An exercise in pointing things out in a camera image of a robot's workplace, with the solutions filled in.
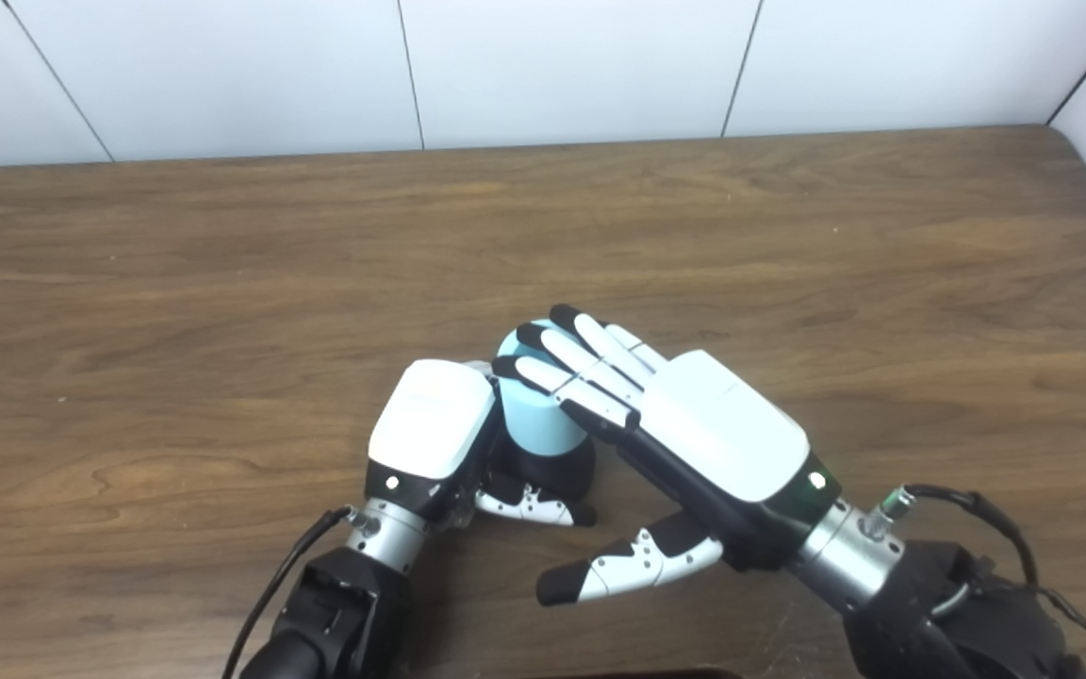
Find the metal cylinder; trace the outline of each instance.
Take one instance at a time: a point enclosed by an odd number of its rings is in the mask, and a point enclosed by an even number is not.
[[[904,542],[894,536],[868,538],[863,517],[866,512],[837,500],[788,564],[790,573],[841,614],[866,605],[904,554]]]
[[[390,503],[388,500],[371,498],[363,513],[378,521],[379,528],[370,530],[354,529],[350,532],[346,546],[369,555],[383,566],[396,573],[409,573],[414,559],[421,551],[426,541],[427,523],[420,516],[406,508]]]

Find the white robotic hand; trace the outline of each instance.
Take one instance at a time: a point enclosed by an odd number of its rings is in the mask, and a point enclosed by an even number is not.
[[[485,362],[411,364],[371,431],[368,511],[402,508],[421,530],[464,526],[473,508],[539,524],[594,524],[592,508],[491,468],[505,440],[496,400]]]
[[[787,414],[710,354],[667,361],[624,328],[573,306],[552,309],[565,332],[534,324],[518,340],[530,356],[494,361],[494,373],[544,392],[619,452],[682,512],[608,545],[588,562],[540,577],[544,605],[660,584],[723,558],[737,570],[796,557],[839,496]]]

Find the black fingertip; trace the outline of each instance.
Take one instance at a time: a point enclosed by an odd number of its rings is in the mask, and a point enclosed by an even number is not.
[[[523,323],[518,326],[518,342],[527,344],[527,347],[531,349],[539,349],[541,352],[546,352],[546,347],[543,345],[544,330],[546,330],[546,328],[542,325]]]
[[[570,334],[577,335],[577,317],[582,313],[584,312],[578,310],[572,304],[556,304],[552,306],[552,313],[548,313],[547,317],[552,319],[552,323],[565,328]]]
[[[597,526],[597,511],[585,503],[565,503],[568,506],[568,515],[572,517],[573,526],[588,528]]]
[[[581,590],[585,588],[586,577],[590,577],[588,561],[543,571],[540,579],[534,581],[534,598],[545,606],[574,604],[581,598]]]
[[[495,360],[492,360],[492,374],[496,375],[496,377],[521,379],[522,374],[518,373],[518,356],[495,357]]]

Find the light blue cup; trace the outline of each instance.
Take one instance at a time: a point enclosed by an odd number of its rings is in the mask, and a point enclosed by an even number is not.
[[[560,330],[555,323],[546,318],[534,323]],[[533,356],[535,360],[555,365],[551,356],[518,342],[517,330],[505,337],[496,350],[496,355]],[[505,411],[505,429],[522,450],[543,456],[563,455],[585,440],[588,436],[585,430],[566,416],[554,400],[531,390],[517,379],[501,379],[500,383],[501,403]]]

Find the wooden table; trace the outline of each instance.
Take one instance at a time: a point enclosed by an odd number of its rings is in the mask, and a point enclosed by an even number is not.
[[[1086,613],[1086,167],[1047,128],[0,168],[0,679],[216,676],[404,366],[556,301],[736,367],[857,504],[986,491]],[[397,676],[854,676],[785,575],[535,605],[669,511],[598,464],[596,528],[428,548]],[[951,507],[906,529],[1016,573]]]

